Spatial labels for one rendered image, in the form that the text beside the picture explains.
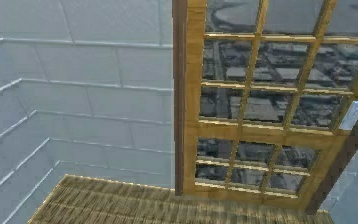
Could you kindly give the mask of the wooden glass-paned room door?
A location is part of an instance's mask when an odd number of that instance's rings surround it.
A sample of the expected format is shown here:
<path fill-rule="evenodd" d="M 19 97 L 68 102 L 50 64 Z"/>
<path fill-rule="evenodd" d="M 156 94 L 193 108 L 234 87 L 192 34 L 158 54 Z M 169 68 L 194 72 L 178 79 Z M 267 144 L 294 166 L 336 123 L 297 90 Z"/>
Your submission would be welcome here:
<path fill-rule="evenodd" d="M 186 195 L 313 213 L 358 149 L 358 0 L 183 0 Z"/>

